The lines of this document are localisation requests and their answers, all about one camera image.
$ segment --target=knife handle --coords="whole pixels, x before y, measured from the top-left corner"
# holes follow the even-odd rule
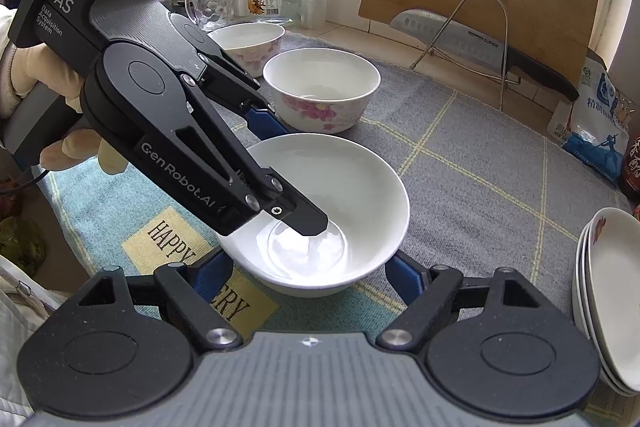
[[[570,102],[575,102],[580,96],[574,84],[569,82],[564,75],[545,66],[542,62],[509,47],[507,53],[507,71],[511,71],[512,68],[522,70],[527,76],[530,76],[539,84],[562,94]]]

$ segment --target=hand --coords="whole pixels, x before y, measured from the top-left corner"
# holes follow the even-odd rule
[[[11,83],[17,97],[13,108],[23,99],[36,82],[46,84],[49,89],[65,97],[67,105],[76,111],[80,109],[81,78],[46,44],[33,48],[18,49],[11,66]],[[65,139],[49,145],[40,153],[40,165],[50,171],[63,171],[74,167],[92,156],[98,156],[98,163],[107,174],[119,174],[127,168],[127,161],[93,129],[78,129]]]

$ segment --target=glass mug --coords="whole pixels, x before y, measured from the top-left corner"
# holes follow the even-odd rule
[[[231,0],[184,0],[184,8],[189,19],[206,32],[231,22]]]

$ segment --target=blue and white plastic bag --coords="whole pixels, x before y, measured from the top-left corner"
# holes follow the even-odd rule
[[[563,149],[615,184],[629,133],[618,118],[620,100],[606,68],[589,56],[578,92],[574,103],[558,103],[546,130]]]

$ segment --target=yellow patch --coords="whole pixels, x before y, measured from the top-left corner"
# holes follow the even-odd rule
[[[172,206],[125,240],[122,247],[142,275],[173,261],[194,263],[213,248]]]
[[[229,280],[211,301],[211,307],[225,317],[245,339],[278,309],[278,305],[237,268],[234,268]]]

